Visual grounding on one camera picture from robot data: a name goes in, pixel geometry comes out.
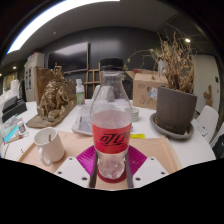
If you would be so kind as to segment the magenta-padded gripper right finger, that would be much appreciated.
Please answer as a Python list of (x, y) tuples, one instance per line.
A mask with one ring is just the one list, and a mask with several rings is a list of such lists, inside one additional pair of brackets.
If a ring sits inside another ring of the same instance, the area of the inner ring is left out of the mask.
[(168, 175), (155, 157), (147, 157), (133, 146), (129, 147), (125, 160), (129, 188), (140, 188)]

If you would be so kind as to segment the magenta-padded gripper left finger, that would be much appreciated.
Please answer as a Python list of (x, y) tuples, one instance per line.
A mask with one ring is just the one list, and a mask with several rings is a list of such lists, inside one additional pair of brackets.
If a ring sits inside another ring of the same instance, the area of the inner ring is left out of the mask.
[(97, 177), (95, 148), (90, 146), (76, 157), (69, 156), (56, 170), (55, 175), (84, 188), (94, 188)]

